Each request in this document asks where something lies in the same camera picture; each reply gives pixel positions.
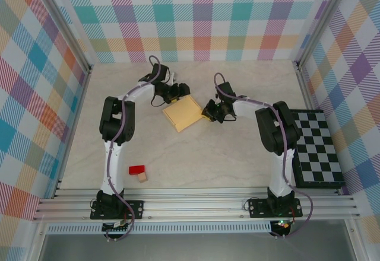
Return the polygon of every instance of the plaid wall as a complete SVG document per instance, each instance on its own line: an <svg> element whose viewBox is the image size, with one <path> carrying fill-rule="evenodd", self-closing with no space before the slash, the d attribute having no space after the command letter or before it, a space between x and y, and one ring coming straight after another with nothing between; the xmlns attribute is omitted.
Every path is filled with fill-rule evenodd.
<svg viewBox="0 0 380 261"><path fill-rule="evenodd" d="M68 14L67 10L66 10L65 5L62 3L61 0L55 0L55 2L57 4L57 6L59 7L59 9L61 10L61 13L64 16L64 18L66 20L66 23L69 25L69 27L70 27L70 29L71 29L74 37L77 39L77 41L79 43L79 46L82 49L82 52L83 52L84 56L86 57L87 61L90 62L90 63L93 63L94 61L91 58L91 56L88 54L87 47L83 43L83 39L81 39L81 37L79 35L79 32L75 28L75 25L73 24L72 19L71 19L70 15Z"/></svg>
<svg viewBox="0 0 380 261"><path fill-rule="evenodd" d="M315 0L70 1L99 61L143 62L288 59Z"/></svg>
<svg viewBox="0 0 380 261"><path fill-rule="evenodd" d="M380 252L380 0L342 0L305 77L325 111L368 247Z"/></svg>
<svg viewBox="0 0 380 261"><path fill-rule="evenodd" d="M303 51L305 50L306 45L309 42L310 36L314 33L316 27L319 24L319 21L321 19L322 13L326 10L328 3L330 0L323 0L321 6L318 9L318 12L315 14L312 24L309 27L308 33L306 34L305 38L303 39L303 42L301 44L301 47L296 55L296 58L294 61L298 62L302 56Z"/></svg>
<svg viewBox="0 0 380 261"><path fill-rule="evenodd" d="M0 15L0 260L19 260L62 161L85 73L41 0L0 0Z"/></svg>

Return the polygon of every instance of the checkerboard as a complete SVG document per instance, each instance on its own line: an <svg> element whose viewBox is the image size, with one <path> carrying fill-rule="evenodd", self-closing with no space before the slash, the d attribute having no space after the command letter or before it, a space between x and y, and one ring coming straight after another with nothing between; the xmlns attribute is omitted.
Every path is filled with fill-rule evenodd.
<svg viewBox="0 0 380 261"><path fill-rule="evenodd" d="M344 179L322 110L292 110L302 136L294 153L297 187L337 188Z"/></svg>

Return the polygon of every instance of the floor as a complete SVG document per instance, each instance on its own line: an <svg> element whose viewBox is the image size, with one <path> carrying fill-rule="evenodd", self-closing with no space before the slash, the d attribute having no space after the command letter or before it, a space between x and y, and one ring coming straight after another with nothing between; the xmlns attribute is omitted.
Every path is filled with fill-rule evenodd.
<svg viewBox="0 0 380 261"><path fill-rule="evenodd" d="M354 261L356 258L344 221L311 221L296 236L277 241L267 233L132 234L117 243L107 243L102 235L47 235L39 260Z"/></svg>
<svg viewBox="0 0 380 261"><path fill-rule="evenodd" d="M213 76L221 72L237 95L269 103L285 101L292 109L305 109L290 61L170 62L177 82L187 83L203 108L214 98ZM151 72L149 63L97 64L71 147L62 189L97 189L105 166L99 134L104 99L130 90ZM270 181L270 156L261 144L256 121L201 119L177 133L162 113L166 107L136 106L136 130L125 153L126 188L260 187ZM148 181L128 175L128 166L145 164Z"/></svg>

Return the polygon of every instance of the marble table surface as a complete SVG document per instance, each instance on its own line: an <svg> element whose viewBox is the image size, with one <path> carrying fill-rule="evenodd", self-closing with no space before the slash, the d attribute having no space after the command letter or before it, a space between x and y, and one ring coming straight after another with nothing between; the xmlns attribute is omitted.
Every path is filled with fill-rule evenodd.
<svg viewBox="0 0 380 261"><path fill-rule="evenodd" d="M178 83L190 86L203 108L214 98L213 76L221 72L237 95L269 103L285 101L305 109L290 61L169 62ZM105 148L99 133L107 96L130 90L151 72L149 63L96 64L80 114L61 189L98 189L103 180ZM135 134L125 149L126 188L261 187L270 181L270 155L261 144L257 122L211 123L201 119L181 133L163 114L166 107L136 105ZM128 174L128 166L145 164L148 181Z"/></svg>

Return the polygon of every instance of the purple cable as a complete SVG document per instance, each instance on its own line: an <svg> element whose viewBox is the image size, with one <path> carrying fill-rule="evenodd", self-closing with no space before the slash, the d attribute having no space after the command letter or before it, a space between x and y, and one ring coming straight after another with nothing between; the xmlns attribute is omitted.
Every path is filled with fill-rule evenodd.
<svg viewBox="0 0 380 261"><path fill-rule="evenodd" d="M109 147L109 152L108 152L108 157L107 157L107 179L108 179L108 183L109 183L109 186L111 187L111 189L113 190L113 192L115 193L116 197L119 198L119 200L121 200L123 202L124 205L126 205L126 207L131 211L132 213L132 219L131 219L131 224L129 226L129 229L128 231L123 234L122 236L120 236L119 238L110 238L108 236L108 232L109 230L106 231L106 237L108 238L108 240L113 240L113 241L118 241L118 240L122 240L124 239L130 232L131 230L133 229L133 226L135 224L135 212L133 211L132 207L130 206L129 203L127 203L124 198L122 198L120 196L120 194L116 191L115 187L113 187L113 184L112 184L112 181L111 181L111 177L110 177L110 174L109 174L109 168L110 168L110 161L111 161L111 154L112 154L112 150L113 150L113 143L117 140L117 138L120 136L120 134L122 133L123 131L123 128L124 128L124 125L125 125L125 106L124 106L124 102L125 100L129 97L129 95L131 95L135 90L143 87L143 86L146 86L148 84L150 84L151 82L153 82L154 80L157 79L157 77L160 75L160 71L161 71L161 63L159 61L158 58L156 58L154 55L151 55L149 56L149 62L150 64L153 65L152 61L151 61L151 58L154 58L158 65L159 65L159 70L157 71L157 74L155 77L153 77L151 80L149 80L148 82L146 83L143 83L141 85L138 85L136 87L134 87L133 89L131 89L122 99L121 101L121 109L122 109L122 116L121 116L121 126L120 126L120 129L118 130L117 134L115 135L115 137L111 140L111 143L110 143L110 147Z"/></svg>
<svg viewBox="0 0 380 261"><path fill-rule="evenodd" d="M256 101L256 100L249 99L249 98L235 97L235 96L231 96L231 95L228 95L227 93L223 92L219 88L218 83L216 82L216 76L218 76L218 75L221 76L221 78L223 79L224 82L226 82L226 79L224 78L223 74L220 73L220 72L217 72L214 75L214 84L215 84L215 87L224 96L226 96L228 98L236 99L236 100L239 100L239 101L247 101L247 102L250 102L252 104L259 105L259 106L269 107L272 110L272 112L275 114L276 119L278 120L278 124L280 125L281 134L283 136L283 141L284 141L283 178L284 178L286 184L289 186L289 188L291 188L291 190L295 191L298 194L301 194L302 196L307 197L309 199L309 201L310 201L310 213L309 213L308 217L306 218L305 222L302 224L302 226L298 230L296 230L295 232L290 233L290 234L287 235L288 237L291 237L291 236L295 235L296 233L298 233L301 230L301 228L303 228L309 222L309 220L311 218L311 215L313 214L314 205L313 205L313 200L311 199L311 197L308 194L306 194L304 192L301 192L300 190L298 190L297 188L295 188L294 186L292 186L290 184L289 180L287 179L286 175L285 175L286 156L287 156L287 142L286 142L286 134L285 134L284 125L283 125L283 122L282 122L282 120L280 118L280 115L278 114L278 111L271 104L260 102L260 101Z"/></svg>

